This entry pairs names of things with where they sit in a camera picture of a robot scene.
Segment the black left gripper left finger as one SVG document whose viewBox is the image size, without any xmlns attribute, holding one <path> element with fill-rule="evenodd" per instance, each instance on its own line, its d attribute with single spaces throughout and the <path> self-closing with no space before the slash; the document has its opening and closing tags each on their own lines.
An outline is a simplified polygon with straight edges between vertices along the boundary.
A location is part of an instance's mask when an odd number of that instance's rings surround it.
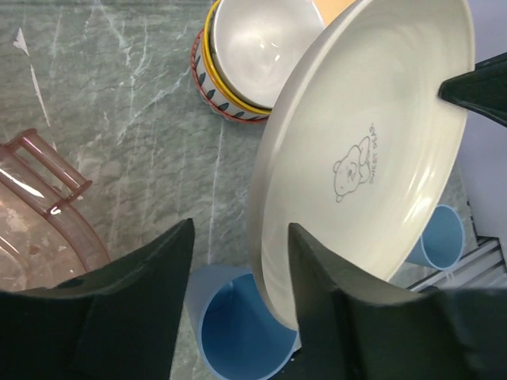
<svg viewBox="0 0 507 380">
<path fill-rule="evenodd" d="M 2 378 L 167 379 L 194 240 L 187 218 L 57 287 L 2 292 Z"/>
</svg>

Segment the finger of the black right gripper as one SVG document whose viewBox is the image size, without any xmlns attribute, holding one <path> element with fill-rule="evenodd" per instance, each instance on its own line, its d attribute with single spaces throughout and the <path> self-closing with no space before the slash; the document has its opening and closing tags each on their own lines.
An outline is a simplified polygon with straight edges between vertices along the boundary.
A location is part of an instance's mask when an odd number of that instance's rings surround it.
<svg viewBox="0 0 507 380">
<path fill-rule="evenodd" d="M 507 118 L 506 54 L 483 60 L 473 71 L 442 82 L 438 97 L 505 127 Z"/>
</svg>

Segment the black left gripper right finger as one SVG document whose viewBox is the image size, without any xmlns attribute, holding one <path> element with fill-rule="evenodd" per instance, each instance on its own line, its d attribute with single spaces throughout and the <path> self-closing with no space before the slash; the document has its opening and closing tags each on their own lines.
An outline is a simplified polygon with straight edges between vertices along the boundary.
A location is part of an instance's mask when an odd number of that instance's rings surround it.
<svg viewBox="0 0 507 380">
<path fill-rule="evenodd" d="M 297 223 L 288 255 L 307 378 L 505 378 L 505 289 L 408 291 Z"/>
</svg>

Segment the white bear print plate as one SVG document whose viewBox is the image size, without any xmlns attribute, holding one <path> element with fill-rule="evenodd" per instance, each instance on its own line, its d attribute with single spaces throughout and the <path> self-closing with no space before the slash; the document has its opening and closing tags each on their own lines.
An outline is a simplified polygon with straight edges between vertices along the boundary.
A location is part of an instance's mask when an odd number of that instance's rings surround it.
<svg viewBox="0 0 507 380">
<path fill-rule="evenodd" d="M 250 266 L 273 316 L 297 329 L 288 227 L 389 280 L 438 204 L 467 111 L 438 97 L 471 71 L 465 1 L 357 1 L 292 71 L 250 182 Z"/>
</svg>

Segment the plain white ceramic bowl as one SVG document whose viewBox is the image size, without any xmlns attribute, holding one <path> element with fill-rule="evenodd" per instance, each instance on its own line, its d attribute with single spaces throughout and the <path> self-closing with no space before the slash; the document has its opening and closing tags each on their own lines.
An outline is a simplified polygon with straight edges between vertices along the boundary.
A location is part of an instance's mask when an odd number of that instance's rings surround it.
<svg viewBox="0 0 507 380">
<path fill-rule="evenodd" d="M 221 1 L 211 29 L 215 67 L 241 100 L 272 108 L 323 29 L 312 1 Z"/>
</svg>

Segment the tan bottom plate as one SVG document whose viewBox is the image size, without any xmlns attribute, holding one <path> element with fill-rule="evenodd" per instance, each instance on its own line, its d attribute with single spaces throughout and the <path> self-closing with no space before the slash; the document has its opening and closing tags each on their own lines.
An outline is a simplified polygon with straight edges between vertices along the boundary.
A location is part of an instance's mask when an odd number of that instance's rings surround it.
<svg viewBox="0 0 507 380">
<path fill-rule="evenodd" d="M 355 0 L 313 0 L 325 27 L 354 2 Z"/>
</svg>

